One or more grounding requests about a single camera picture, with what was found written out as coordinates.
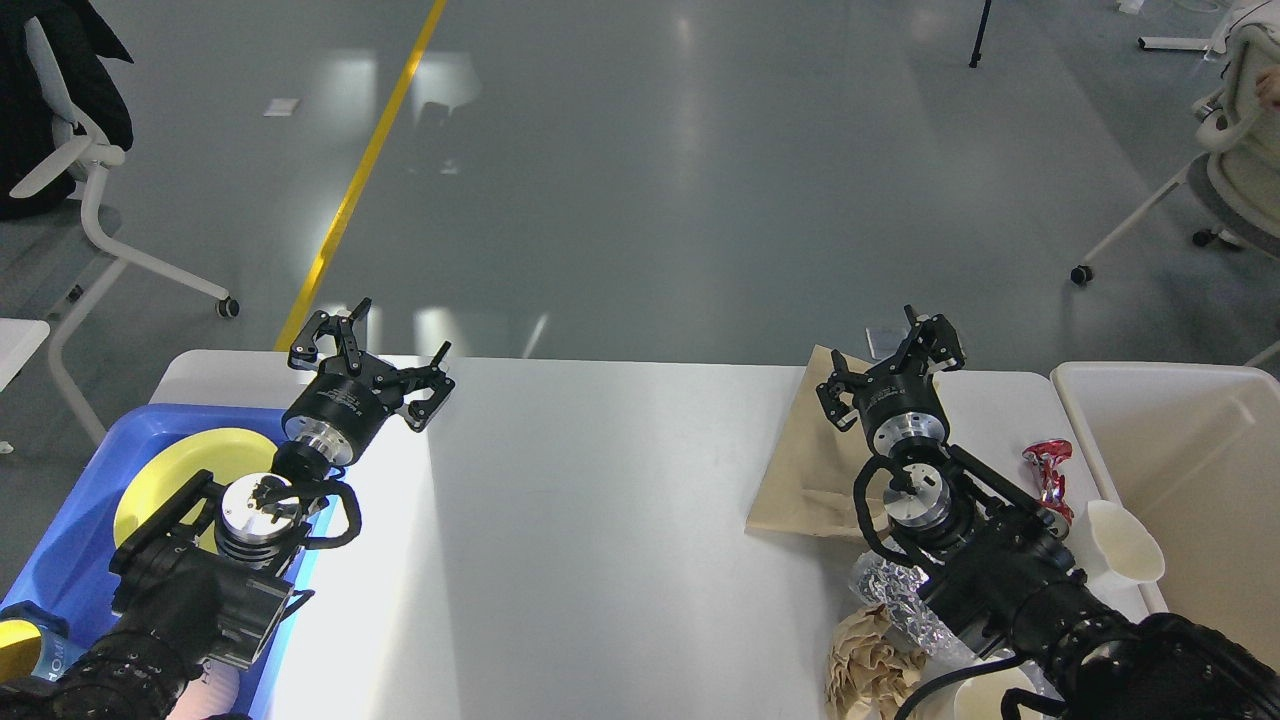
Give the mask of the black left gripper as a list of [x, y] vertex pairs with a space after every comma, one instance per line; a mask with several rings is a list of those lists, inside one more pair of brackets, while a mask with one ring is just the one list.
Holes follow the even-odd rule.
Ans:
[[[449, 341], [425, 366], [384, 372], [384, 388], [349, 378], [369, 366], [370, 355], [361, 348], [355, 328], [371, 307], [372, 300], [365, 297], [347, 314], [316, 310], [288, 352], [289, 369], [319, 375], [284, 411], [282, 429], [288, 441], [320, 452], [334, 468], [357, 462], [393, 414], [413, 433], [425, 432], [456, 387], [442, 366], [453, 346]], [[334, 354], [321, 357], [321, 340], [333, 341]]]

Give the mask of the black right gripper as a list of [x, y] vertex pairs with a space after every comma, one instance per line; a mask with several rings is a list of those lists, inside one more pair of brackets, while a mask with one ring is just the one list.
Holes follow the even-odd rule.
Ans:
[[888, 363], [855, 372], [832, 348], [832, 370], [815, 396], [838, 432], [851, 430], [860, 419], [873, 454], [893, 462], [943, 462], [950, 424], [931, 377], [964, 369], [966, 354], [946, 315], [914, 306], [904, 313], [910, 327], [896, 352], [896, 373]]

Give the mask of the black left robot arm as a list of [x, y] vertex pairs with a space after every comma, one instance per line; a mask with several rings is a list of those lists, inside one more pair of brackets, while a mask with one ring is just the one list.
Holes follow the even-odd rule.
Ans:
[[270, 465], [230, 483], [198, 468], [147, 511], [110, 559], [115, 625], [54, 679], [6, 679], [5, 719], [164, 719], [206, 661], [253, 665], [308, 600], [285, 579], [292, 562], [362, 530], [346, 469], [393, 416], [424, 430], [454, 388], [449, 342], [422, 366], [362, 350], [370, 307], [311, 315], [288, 364], [312, 379], [282, 414]]

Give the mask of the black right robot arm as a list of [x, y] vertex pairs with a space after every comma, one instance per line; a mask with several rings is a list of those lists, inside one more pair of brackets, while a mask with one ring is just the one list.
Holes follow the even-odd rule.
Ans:
[[1039, 500], [948, 439], [933, 378], [966, 357], [950, 320], [906, 306], [896, 352], [865, 370], [832, 350], [815, 388], [838, 430], [861, 425], [869, 459], [852, 482], [858, 529], [883, 560], [925, 574], [918, 594], [982, 664], [914, 691], [933, 693], [1034, 664], [1048, 697], [1004, 693], [1000, 712], [1060, 719], [1275, 719], [1277, 674], [1222, 633], [1172, 612], [1132, 623], [1097, 598]]

